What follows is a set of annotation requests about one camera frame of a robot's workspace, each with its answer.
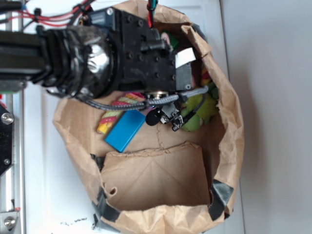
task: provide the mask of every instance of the metal frame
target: metal frame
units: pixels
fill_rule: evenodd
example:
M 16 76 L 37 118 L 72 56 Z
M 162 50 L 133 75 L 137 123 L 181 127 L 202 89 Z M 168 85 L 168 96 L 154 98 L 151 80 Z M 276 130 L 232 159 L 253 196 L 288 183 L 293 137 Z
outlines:
M 18 25 L 14 25 L 14 27 L 20 29 L 22 25 L 22 21 L 19 20 Z M 7 23 L 5 29 L 11 31 L 13 29 L 12 23 Z M 7 111 L 14 116 L 14 122 L 12 167 L 0 177 L 0 233 L 25 234 L 23 91 L 3 96 Z

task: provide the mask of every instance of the red wire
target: red wire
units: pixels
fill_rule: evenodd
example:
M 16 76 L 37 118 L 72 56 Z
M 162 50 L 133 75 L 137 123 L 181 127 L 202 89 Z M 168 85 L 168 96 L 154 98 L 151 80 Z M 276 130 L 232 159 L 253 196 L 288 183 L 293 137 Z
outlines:
M 81 5 L 85 4 L 88 0 L 84 0 Z M 71 18 L 71 15 L 73 15 L 77 10 L 79 9 L 79 6 L 74 7 L 70 12 L 65 13 L 63 15 L 60 16 L 51 16 L 51 17 L 47 17 L 47 16 L 35 16 L 34 14 L 30 13 L 28 9 L 26 9 L 26 11 L 18 11 L 21 15 L 20 16 L 14 16 L 14 17 L 10 17 L 8 20 L 11 21 L 13 19 L 17 19 L 17 18 L 23 18 L 23 19 L 32 19 L 35 20 L 35 18 L 38 19 L 39 23 L 48 25 L 48 26 L 52 26 L 52 27 L 64 27 L 67 26 L 67 23 L 63 23 L 63 24 L 53 24 L 53 23 L 48 23 L 47 21 L 50 22 L 60 22 L 60 21 L 65 21 L 65 20 L 69 20 Z
M 52 27 L 64 27 L 67 26 L 67 23 L 63 23 L 63 24 L 53 24 L 53 23 L 47 23 L 44 21 L 39 20 L 39 23 L 42 23 L 44 25 L 48 25 L 48 26 L 52 26 Z

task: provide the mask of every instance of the colorful striped toy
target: colorful striped toy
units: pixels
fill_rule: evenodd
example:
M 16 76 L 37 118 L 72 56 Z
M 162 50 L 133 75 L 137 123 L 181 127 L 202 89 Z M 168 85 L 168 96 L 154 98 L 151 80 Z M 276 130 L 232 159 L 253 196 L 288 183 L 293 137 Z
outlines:
M 121 106 L 127 104 L 136 104 L 137 102 L 144 101 L 144 96 L 140 93 L 128 93 L 125 96 L 120 97 L 117 101 L 112 103 L 113 106 Z M 113 126 L 114 122 L 117 120 L 123 111 L 106 111 L 102 116 L 97 132 L 101 134 L 106 134 L 108 130 Z

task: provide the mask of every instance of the white surface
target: white surface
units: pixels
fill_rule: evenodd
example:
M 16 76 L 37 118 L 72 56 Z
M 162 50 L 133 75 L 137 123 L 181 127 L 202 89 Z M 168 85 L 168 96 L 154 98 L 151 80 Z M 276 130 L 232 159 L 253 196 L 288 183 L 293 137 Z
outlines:
M 41 7 L 44 14 L 68 11 L 78 1 L 31 0 L 28 7 Z M 103 8 L 118 1 L 97 1 Z M 227 74 L 219 1 L 159 1 L 184 12 L 199 24 L 214 47 L 214 57 Z M 92 231 L 94 209 L 67 155 L 64 143 L 52 124 L 58 99 L 39 86 L 25 91 L 25 184 L 28 234 L 88 234 Z M 234 214 L 210 234 L 243 234 L 240 193 Z
M 222 1 L 246 234 L 312 232 L 312 1 Z
M 188 62 L 196 60 L 193 48 L 188 48 L 180 51 L 175 56 L 175 68 L 178 68 Z

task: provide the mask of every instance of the black tape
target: black tape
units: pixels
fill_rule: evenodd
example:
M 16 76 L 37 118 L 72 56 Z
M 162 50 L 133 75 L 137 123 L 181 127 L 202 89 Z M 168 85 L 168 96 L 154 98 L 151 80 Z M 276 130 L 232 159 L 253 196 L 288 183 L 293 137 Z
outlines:
M 97 196 L 98 204 L 97 204 L 97 211 L 98 213 L 104 217 L 106 220 L 115 222 L 119 215 L 120 211 L 115 209 L 114 207 L 107 204 L 106 201 L 106 195 L 102 188 L 100 188 L 100 191 Z
M 93 207 L 95 208 L 95 210 L 97 210 L 97 206 L 92 202 Z M 104 223 L 101 220 L 101 215 L 97 212 L 96 214 L 93 214 L 93 218 L 94 218 L 94 223 L 92 225 L 92 229 L 95 229 L 95 227 L 98 227 L 100 229 L 105 229 L 114 233 L 120 233 L 119 230 L 113 228 L 111 225 Z
M 81 12 L 85 15 L 88 13 L 88 10 L 86 10 L 86 7 L 82 4 L 77 4 L 76 6 L 73 7 L 75 9 L 76 7 L 80 8 Z
M 202 32 L 202 30 L 200 29 L 200 26 L 198 24 L 194 23 L 192 25 L 192 27 L 201 36 L 201 38 L 203 38 L 205 41 L 207 41 L 205 34 Z
M 213 202 L 209 208 L 209 214 L 212 220 L 215 221 L 224 213 L 225 206 L 228 204 L 234 192 L 234 188 L 214 179 L 211 191 L 213 194 Z
M 105 157 L 98 157 L 96 155 L 91 154 L 91 158 L 97 163 L 99 171 L 101 172 L 104 166 Z
M 227 218 L 229 218 L 230 216 L 231 216 L 230 214 L 224 213 L 224 219 L 227 219 Z

